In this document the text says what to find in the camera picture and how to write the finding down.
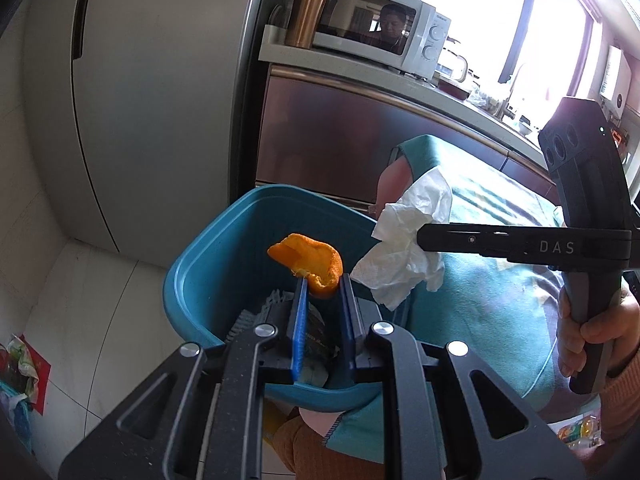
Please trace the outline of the pink sleeve forearm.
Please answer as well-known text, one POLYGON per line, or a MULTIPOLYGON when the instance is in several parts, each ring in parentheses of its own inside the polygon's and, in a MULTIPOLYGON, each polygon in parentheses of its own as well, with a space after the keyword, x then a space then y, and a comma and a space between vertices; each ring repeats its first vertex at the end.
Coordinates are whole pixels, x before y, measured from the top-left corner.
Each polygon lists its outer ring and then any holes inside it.
POLYGON ((624 370, 606 381, 600 393, 601 436, 606 444, 626 437, 639 419, 639 353, 624 370))

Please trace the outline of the person's right hand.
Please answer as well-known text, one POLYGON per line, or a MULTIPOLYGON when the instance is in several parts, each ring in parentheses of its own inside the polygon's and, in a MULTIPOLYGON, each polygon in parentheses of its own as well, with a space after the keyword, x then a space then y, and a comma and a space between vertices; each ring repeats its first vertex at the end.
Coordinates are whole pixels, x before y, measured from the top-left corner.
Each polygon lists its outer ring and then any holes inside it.
POLYGON ((639 304, 622 280, 618 298, 611 307, 584 324, 572 317, 572 305, 565 289, 559 296, 558 364, 564 377, 576 376, 587 362, 585 344, 612 342, 608 362, 608 377, 616 377, 631 362, 639 350, 639 304))

